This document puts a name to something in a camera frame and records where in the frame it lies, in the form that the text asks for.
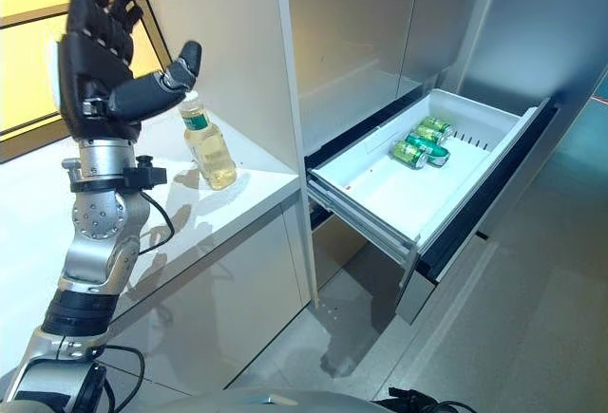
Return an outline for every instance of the cabinet door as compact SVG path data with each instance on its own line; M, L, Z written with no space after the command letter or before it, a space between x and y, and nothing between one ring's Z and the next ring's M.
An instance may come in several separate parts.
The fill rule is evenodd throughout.
M116 320L111 343L143 351L146 379L203 394L223 389L301 308L277 206ZM116 353L104 362L138 373Z

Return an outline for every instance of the white countertop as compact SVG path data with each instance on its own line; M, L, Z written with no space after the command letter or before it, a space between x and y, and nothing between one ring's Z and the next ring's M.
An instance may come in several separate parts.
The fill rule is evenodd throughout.
M191 160L177 111L143 124L136 155L152 155L155 166L167 169L168 184L148 193L171 216L176 235L138 260L126 290L129 297L119 301L118 312L298 190L296 173L218 117L211 118L238 168L237 181L219 192L211 190ZM74 141L66 139L0 166L0 376L18 364L55 291L73 237L74 196L61 161L77 155ZM163 228L162 216L152 208L142 229L142 247L152 237L154 242L165 237Z

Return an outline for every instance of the open drawer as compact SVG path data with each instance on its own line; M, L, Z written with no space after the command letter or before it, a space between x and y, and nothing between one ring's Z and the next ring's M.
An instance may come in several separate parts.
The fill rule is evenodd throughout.
M551 121L548 99L522 116L434 89L309 169L312 199L400 263L431 281L476 228ZM390 155L425 116L456 129L441 168L413 170Z

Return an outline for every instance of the green can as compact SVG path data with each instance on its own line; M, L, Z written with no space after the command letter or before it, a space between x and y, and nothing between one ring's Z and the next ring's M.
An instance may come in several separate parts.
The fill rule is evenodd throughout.
M427 153L405 141L398 141L392 146L392 155L412 169L421 169L427 164Z
M435 166L443 166L449 159L449 151L445 147L426 140L415 133L409 133L406 142L424 150L428 155L428 162Z
M414 133L421 138L436 144L441 144L446 140L446 136L441 131L437 131L424 125L418 125L416 128L414 128Z
M437 130L440 133L443 133L446 138L449 138L455 133L454 127L452 125L450 125L446 121L437 119L436 117L426 116L420 124L427 126L428 128L432 128L433 130Z

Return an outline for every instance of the yellow liquid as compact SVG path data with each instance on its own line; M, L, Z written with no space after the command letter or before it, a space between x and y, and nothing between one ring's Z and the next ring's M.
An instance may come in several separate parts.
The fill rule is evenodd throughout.
M193 93L193 98L186 97L180 105L181 116L185 121L190 121L186 126L191 128L186 128L183 136L202 176L211 188L221 190L237 180L235 163L230 157L221 131L214 123L209 122L203 110L204 106L197 100L198 94Z
M214 124L202 130L186 130L184 137L200 173L214 190L221 190L237 180L235 163L230 157L224 137Z

